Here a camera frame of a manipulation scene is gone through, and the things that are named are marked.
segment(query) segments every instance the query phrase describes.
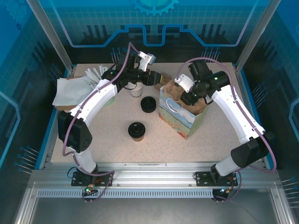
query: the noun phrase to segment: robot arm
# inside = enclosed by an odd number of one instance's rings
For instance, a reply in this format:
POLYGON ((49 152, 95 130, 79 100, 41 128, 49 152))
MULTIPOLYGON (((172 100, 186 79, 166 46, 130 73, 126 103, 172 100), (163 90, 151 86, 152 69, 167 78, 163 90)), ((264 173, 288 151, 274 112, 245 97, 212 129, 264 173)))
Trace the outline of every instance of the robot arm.
POLYGON ((109 99, 114 97, 124 86, 126 86, 128 82, 142 82, 145 85, 155 85, 161 82, 162 76, 159 73, 147 69, 147 65, 152 64, 155 57, 151 54, 147 55, 141 51, 138 56, 130 55, 130 60, 127 62, 125 69, 119 78, 116 79, 115 82, 107 85, 107 83, 109 83, 109 81, 117 75, 123 66, 124 57, 120 57, 119 62, 116 64, 116 69, 113 70, 110 68, 107 70, 102 76, 103 79, 100 80, 96 88, 81 104, 73 108, 69 113, 61 112, 58 116, 58 136, 62 141, 64 141, 66 131, 72 119, 75 114, 80 111, 71 129, 67 146, 69 150, 74 152, 75 159, 83 170, 89 173, 97 172, 97 166, 89 148, 92 142, 92 135, 88 130, 88 126, 91 124, 94 116, 103 107, 103 105, 109 99), (104 85, 107 86, 101 91, 98 91, 98 89, 104 85))
MULTIPOLYGON (((205 101, 210 98, 210 103, 215 102, 223 110, 242 144, 233 149, 227 158, 211 167, 211 177, 215 184, 219 184, 227 175, 265 157, 269 151, 235 103, 227 74, 223 71, 213 74, 202 60, 189 65, 189 70, 195 82, 184 74, 175 80, 176 84, 185 90, 181 100, 187 105, 193 105, 199 98, 204 98, 205 101)), ((272 140, 272 133, 265 133, 237 95, 236 101, 255 124, 255 129, 262 133, 267 141, 272 140)))

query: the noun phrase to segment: cup lid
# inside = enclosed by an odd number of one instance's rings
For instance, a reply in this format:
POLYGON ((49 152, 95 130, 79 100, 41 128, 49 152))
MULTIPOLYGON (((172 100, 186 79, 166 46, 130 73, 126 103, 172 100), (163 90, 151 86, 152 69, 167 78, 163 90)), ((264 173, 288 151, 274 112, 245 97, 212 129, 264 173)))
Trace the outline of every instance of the cup lid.
POLYGON ((141 108, 146 113, 152 113, 156 109, 156 100, 153 97, 145 97, 141 100, 141 108))
POLYGON ((145 134, 145 126, 140 122, 134 122, 129 126, 128 133, 134 139, 141 138, 145 134))

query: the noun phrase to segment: speckled table surface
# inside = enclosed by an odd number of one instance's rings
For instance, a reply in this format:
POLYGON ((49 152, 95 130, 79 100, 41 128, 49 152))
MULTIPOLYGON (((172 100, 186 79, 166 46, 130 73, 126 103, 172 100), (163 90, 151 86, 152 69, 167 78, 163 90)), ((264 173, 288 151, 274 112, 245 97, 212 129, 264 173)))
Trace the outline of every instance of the speckled table surface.
MULTIPOLYGON (((156 63, 151 70, 175 77, 182 63, 156 63)), ((242 98, 232 63, 224 63, 233 75, 234 85, 242 98)), ((97 68, 99 64, 78 64, 75 76, 85 75, 87 68, 97 68)), ((208 63, 215 73, 222 68, 208 63)), ((183 73, 191 76, 188 67, 183 73)), ((104 106, 94 117, 89 130, 93 135, 90 145, 96 162, 197 162, 220 161, 230 151, 239 146, 237 135, 220 107, 210 105, 201 126, 185 140, 168 124, 159 118, 159 107, 153 113, 144 113, 140 101, 152 96, 159 104, 159 91, 152 86, 144 86, 142 96, 133 98, 128 90, 121 90, 114 102, 104 106), (144 139, 135 142, 128 135, 128 126, 142 122, 146 127, 144 139)), ((62 141, 57 138, 51 162, 72 162, 72 156, 62 156, 62 141)))

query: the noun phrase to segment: cable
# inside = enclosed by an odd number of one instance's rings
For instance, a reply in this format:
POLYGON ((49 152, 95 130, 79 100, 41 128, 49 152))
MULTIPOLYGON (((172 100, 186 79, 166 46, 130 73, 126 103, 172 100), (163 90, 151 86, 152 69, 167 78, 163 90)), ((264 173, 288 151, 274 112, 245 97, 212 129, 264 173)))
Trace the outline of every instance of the cable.
POLYGON ((74 169, 74 168, 77 168, 77 167, 72 167, 72 168, 69 169, 69 171, 67 171, 67 174, 66 174, 66 175, 67 175, 68 178, 72 178, 71 176, 69 176, 69 173, 70 173, 70 171, 71 171, 72 169, 74 169))
POLYGON ((71 132, 71 128, 73 127, 74 123, 75 123, 75 120, 76 118, 78 117, 78 115, 81 113, 83 107, 86 105, 86 103, 97 93, 97 92, 100 92, 102 89, 104 89, 106 86, 110 85, 112 82, 114 82, 120 75, 121 73, 123 72, 123 70, 125 69, 125 66, 127 64, 127 61, 128 61, 128 57, 129 57, 129 54, 130 54, 130 48, 132 47, 132 49, 134 51, 136 51, 137 53, 139 52, 131 42, 129 42, 129 45, 128 45, 128 50, 127 50, 127 53, 126 53, 126 57, 125 57, 125 60, 124 60, 124 63, 122 65, 122 68, 121 70, 117 73, 117 75, 111 80, 109 81, 108 83, 104 84, 103 86, 101 86, 98 91, 94 91, 92 94, 90 94, 90 96, 88 96, 84 102, 82 103, 82 105, 79 107, 78 111, 76 112, 75 116, 73 117, 73 119, 71 120, 70 122, 70 125, 66 131, 66 135, 65 135, 65 139, 64 139, 64 145, 63 145, 63 149, 62 149, 62 155, 63 156, 67 156, 69 154, 72 154, 73 155, 73 158, 74 158, 74 161, 76 163, 76 165, 78 166, 78 168, 85 174, 87 175, 91 175, 91 176, 105 176, 105 175, 109 175, 109 174, 112 174, 106 187, 104 188, 103 192, 96 198, 96 199, 93 199, 93 201, 97 201, 99 200, 102 195, 105 193, 108 185, 110 184, 110 182, 112 181, 113 177, 114 177, 114 174, 115 174, 115 171, 110 171, 110 172, 106 172, 106 173, 103 173, 103 174, 92 174, 92 173, 89 173, 88 171, 86 171, 85 169, 83 169, 80 165, 80 163, 77 161, 76 157, 75 157, 75 153, 70 151, 68 153, 65 153, 65 150, 66 150, 66 145, 67 145, 67 141, 68 141, 68 138, 69 138, 69 135, 70 135, 70 132, 71 132))
POLYGON ((85 197, 84 197, 84 194, 82 194, 82 200, 85 201, 85 203, 88 202, 88 201, 90 201, 90 202, 95 202, 95 201, 99 200, 99 199, 104 195, 104 193, 105 193, 105 191, 107 190, 107 188, 108 188, 110 182, 113 180, 113 176, 114 176, 114 173, 111 175, 111 177, 109 178, 109 181, 108 181, 108 183, 106 184, 105 188, 103 189, 102 193, 100 193, 100 195, 99 195, 97 198, 95 198, 95 199, 91 199, 91 200, 86 200, 85 197))
MULTIPOLYGON (((216 197, 218 197, 220 199, 223 199, 224 202, 227 202, 226 198, 224 198, 224 197, 221 197, 221 196, 216 196, 216 197)), ((230 202, 233 203, 233 204, 235 204, 235 205, 240 206, 241 208, 243 208, 244 211, 247 212, 257 223, 263 224, 257 218, 255 218, 254 215, 248 209, 246 209, 241 203, 238 203, 238 202, 235 202, 235 201, 230 201, 230 202)))
POLYGON ((129 57, 129 54, 130 54, 130 48, 133 48, 136 52, 139 52, 131 42, 129 42, 129 45, 128 45, 128 50, 127 50, 127 53, 126 53, 126 57, 125 57, 125 60, 124 60, 124 63, 122 65, 122 68, 121 70, 117 73, 117 75, 111 80, 109 81, 108 83, 104 84, 103 86, 101 86, 98 91, 94 91, 91 95, 89 95, 82 103, 82 105, 79 107, 77 113, 75 114, 75 116, 73 117, 73 119, 71 120, 71 123, 66 131, 66 135, 65 135, 65 139, 64 139, 64 145, 63 145, 63 148, 62 148, 62 155, 63 156, 67 156, 69 154, 74 154, 74 152, 68 152, 68 153, 65 153, 65 149, 66 149, 66 144, 67 144, 67 141, 68 141, 68 138, 69 138, 69 135, 70 135, 70 132, 71 132, 71 128, 72 126, 74 125, 75 123, 75 120, 76 118, 78 117, 78 115, 81 113, 81 110, 83 109, 83 107, 85 106, 85 104, 97 93, 97 92, 100 92, 102 89, 104 89, 106 86, 110 85, 112 82, 114 82, 120 75, 121 73, 123 72, 123 70, 125 69, 125 66, 127 64, 127 61, 128 61, 128 57, 129 57))
POLYGON ((256 128, 256 126, 253 124, 253 122, 250 120, 250 118, 247 116, 246 112, 243 110, 243 108, 241 107, 240 103, 238 102, 237 97, 236 97, 236 93, 235 93, 235 89, 234 89, 234 83, 233 83, 233 80, 232 80, 232 75, 230 74, 230 72, 228 71, 227 67, 226 67, 224 64, 222 64, 222 63, 220 63, 220 62, 218 62, 218 61, 216 61, 216 60, 214 60, 214 59, 208 58, 208 57, 196 57, 196 58, 192 58, 192 59, 186 61, 185 63, 183 63, 183 64, 181 65, 181 67, 178 69, 177 79, 179 78, 182 69, 183 69, 188 63, 193 62, 193 61, 197 61, 197 60, 209 60, 209 61, 211 61, 211 62, 214 62, 214 63, 219 64, 219 65, 225 70, 226 74, 228 75, 228 79, 229 79, 229 82, 230 82, 230 88, 231 88, 232 95, 233 95, 233 98, 234 98, 234 101, 235 101, 236 105, 238 106, 238 108, 240 109, 241 113, 244 115, 244 117, 246 118, 246 120, 250 123, 251 127, 253 128, 253 130, 255 130, 255 132, 258 134, 258 136, 259 136, 259 137, 261 138, 261 140, 264 142, 264 144, 266 145, 266 147, 267 147, 267 149, 268 149, 268 151, 269 151, 269 153, 270 153, 270 155, 271 155, 271 158, 272 158, 272 160, 273 160, 273 169, 270 170, 270 171, 265 171, 265 170, 262 170, 262 169, 260 169, 260 168, 255 167, 255 166, 252 166, 252 165, 249 165, 249 167, 254 168, 254 169, 256 169, 256 170, 258 170, 258 171, 261 171, 261 172, 263 172, 263 173, 269 173, 269 174, 274 173, 274 172, 276 171, 276 168, 277 168, 277 163, 276 163, 276 159, 275 159, 274 153, 273 153, 273 151, 272 151, 272 149, 271 149, 269 143, 267 142, 267 140, 266 140, 266 139, 264 138, 264 136, 258 131, 258 129, 256 128))
POLYGON ((254 217, 254 215, 249 211, 247 210, 242 204, 238 203, 238 202, 235 202, 235 201, 232 201, 236 195, 239 193, 240 189, 241 189, 241 186, 242 186, 242 177, 241 177, 241 173, 239 171, 237 171, 236 173, 239 174, 239 177, 240 177, 240 183, 239 183, 239 187, 237 189, 237 191, 234 193, 234 195, 232 197, 230 197, 229 199, 227 198, 224 198, 224 197, 221 197, 221 196, 215 196, 217 198, 220 198, 222 199, 223 202, 231 202, 233 204, 236 204, 238 206, 240 206, 241 208, 243 208, 257 223, 259 224, 262 224, 257 218, 254 217))
POLYGON ((129 88, 125 87, 125 86, 123 88, 126 89, 126 90, 134 90, 134 89, 136 89, 136 87, 137 87, 137 83, 136 83, 136 85, 135 85, 135 87, 133 89, 129 89, 129 88))

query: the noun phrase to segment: white paper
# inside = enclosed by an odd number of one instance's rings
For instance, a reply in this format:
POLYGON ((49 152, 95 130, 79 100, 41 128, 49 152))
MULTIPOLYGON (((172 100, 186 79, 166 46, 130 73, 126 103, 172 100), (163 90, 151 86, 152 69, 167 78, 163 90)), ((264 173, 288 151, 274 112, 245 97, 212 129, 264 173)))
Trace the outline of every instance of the white paper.
POLYGON ((80 104, 96 87, 96 83, 88 76, 57 80, 57 92, 54 106, 71 106, 80 104))

